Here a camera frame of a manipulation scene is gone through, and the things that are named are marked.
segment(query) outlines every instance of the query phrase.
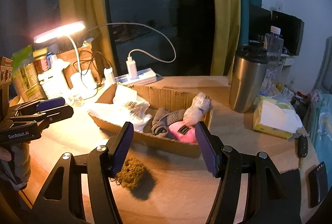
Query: desk lamp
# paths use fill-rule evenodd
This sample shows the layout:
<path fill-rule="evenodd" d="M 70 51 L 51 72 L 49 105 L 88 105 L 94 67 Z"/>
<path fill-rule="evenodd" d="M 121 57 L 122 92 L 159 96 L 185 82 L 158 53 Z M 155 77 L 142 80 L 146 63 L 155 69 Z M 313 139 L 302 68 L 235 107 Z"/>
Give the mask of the desk lamp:
<path fill-rule="evenodd" d="M 46 31 L 38 36 L 34 37 L 34 43 L 42 43 L 44 41 L 66 36 L 70 39 L 71 43 L 74 46 L 74 50 L 77 58 L 78 72 L 74 73 L 70 80 L 73 84 L 74 90 L 79 92 L 83 99 L 88 99 L 93 97 L 97 93 L 97 84 L 94 80 L 91 70 L 81 70 L 81 64 L 79 59 L 79 54 L 77 51 L 76 44 L 71 38 L 71 34 L 74 34 L 78 31 L 81 31 L 85 28 L 83 21 L 67 24 L 64 26 L 59 26 L 57 28 Z"/>

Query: pink plush toy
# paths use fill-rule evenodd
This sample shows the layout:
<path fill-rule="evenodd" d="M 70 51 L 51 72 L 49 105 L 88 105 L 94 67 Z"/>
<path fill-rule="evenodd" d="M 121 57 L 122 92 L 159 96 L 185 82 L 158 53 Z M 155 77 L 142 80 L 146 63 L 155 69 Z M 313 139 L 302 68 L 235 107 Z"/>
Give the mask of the pink plush toy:
<path fill-rule="evenodd" d="M 195 128 L 193 126 L 187 126 L 184 121 L 171 124 L 168 126 L 168 130 L 179 142 L 197 144 Z"/>

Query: silver screw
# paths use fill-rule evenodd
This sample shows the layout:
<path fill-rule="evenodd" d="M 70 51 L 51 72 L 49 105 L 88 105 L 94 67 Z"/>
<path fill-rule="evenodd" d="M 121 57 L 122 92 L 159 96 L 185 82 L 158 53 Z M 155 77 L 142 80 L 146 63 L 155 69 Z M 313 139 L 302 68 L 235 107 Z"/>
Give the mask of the silver screw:
<path fill-rule="evenodd" d="M 231 146 L 229 146 L 229 145 L 225 145 L 225 146 L 223 147 L 223 151 L 225 151 L 225 152 L 227 152 L 227 153 L 232 152 L 232 150 L 233 150 L 233 147 L 231 147 Z"/>
<path fill-rule="evenodd" d="M 70 158 L 70 153 L 64 153 L 63 155 L 62 155 L 62 158 L 63 159 L 69 159 Z"/>
<path fill-rule="evenodd" d="M 266 154 L 265 152 L 259 152 L 259 157 L 262 158 L 262 159 L 267 159 L 268 157 L 268 154 Z"/>
<path fill-rule="evenodd" d="M 105 145 L 100 145 L 97 147 L 97 151 L 98 152 L 104 152 L 106 150 L 106 146 Z"/>

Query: power strip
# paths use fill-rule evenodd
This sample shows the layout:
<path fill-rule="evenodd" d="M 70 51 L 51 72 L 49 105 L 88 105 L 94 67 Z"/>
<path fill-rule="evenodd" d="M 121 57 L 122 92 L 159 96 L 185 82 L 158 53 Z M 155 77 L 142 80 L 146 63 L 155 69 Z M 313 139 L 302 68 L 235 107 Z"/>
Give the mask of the power strip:
<path fill-rule="evenodd" d="M 156 73 L 151 68 L 137 71 L 137 74 L 134 79 L 130 78 L 129 74 L 115 77 L 115 82 L 123 85 L 147 85 L 157 81 Z"/>

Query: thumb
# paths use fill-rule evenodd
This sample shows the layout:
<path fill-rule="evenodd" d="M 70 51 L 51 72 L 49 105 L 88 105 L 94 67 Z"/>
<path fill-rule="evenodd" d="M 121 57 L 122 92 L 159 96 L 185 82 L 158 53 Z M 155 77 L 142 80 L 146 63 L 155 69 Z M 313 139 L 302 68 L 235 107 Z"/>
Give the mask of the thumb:
<path fill-rule="evenodd" d="M 12 156 L 6 149 L 0 147 L 0 159 L 4 161 L 11 161 Z"/>

